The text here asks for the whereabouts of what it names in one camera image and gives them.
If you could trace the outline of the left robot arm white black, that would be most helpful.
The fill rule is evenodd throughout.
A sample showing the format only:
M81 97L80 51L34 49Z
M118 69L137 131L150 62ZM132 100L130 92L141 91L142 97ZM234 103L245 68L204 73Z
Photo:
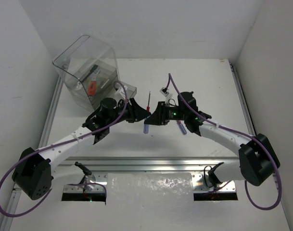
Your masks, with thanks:
M133 98L128 101L104 98L82 126L58 143L37 151L32 148L25 149L20 156L19 165L14 170L12 180L31 200L37 200L56 182L52 175L53 171L64 160L104 139L114 124L122 121L140 122L150 114Z

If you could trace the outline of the red handled adjustable wrench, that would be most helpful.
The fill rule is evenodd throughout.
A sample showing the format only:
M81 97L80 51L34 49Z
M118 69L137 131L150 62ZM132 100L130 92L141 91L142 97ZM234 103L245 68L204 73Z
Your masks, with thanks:
M93 74L89 80L88 96L92 97L96 94L97 89L97 75Z

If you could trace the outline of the clear plastic drawer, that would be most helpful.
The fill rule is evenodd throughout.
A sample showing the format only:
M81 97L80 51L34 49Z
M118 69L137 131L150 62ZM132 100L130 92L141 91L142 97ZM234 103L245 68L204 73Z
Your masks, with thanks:
M137 93L137 88L127 84L125 82L122 82L123 86L127 86L127 98L134 98ZM91 98L91 104L94 109L97 109L100 105L100 101L104 98L114 98L115 88L119 88L121 85L115 81L112 81L110 83L105 84L103 87L100 87L96 90L96 94Z

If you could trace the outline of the black handled adjustable wrench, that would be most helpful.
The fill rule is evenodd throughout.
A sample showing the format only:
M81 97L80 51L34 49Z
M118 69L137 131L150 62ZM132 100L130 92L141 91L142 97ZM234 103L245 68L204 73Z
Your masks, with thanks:
M82 78L81 82L84 82L92 73L94 73L98 68L98 65L94 65L88 72L87 74Z

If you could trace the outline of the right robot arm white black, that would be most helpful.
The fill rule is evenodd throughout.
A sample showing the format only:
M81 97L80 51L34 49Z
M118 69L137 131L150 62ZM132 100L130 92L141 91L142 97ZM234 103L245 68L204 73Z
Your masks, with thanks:
M211 139L232 151L239 158L237 165L220 162L208 170L207 181L217 186L229 180L246 180L254 186L261 185L275 171L280 162L268 140L259 133L246 136L218 128L214 121L203 119L212 117L200 111L192 92L182 92L178 96L178 105L170 106L164 101L158 102L156 110L145 120L146 125L163 126L171 120L182 120L191 133Z

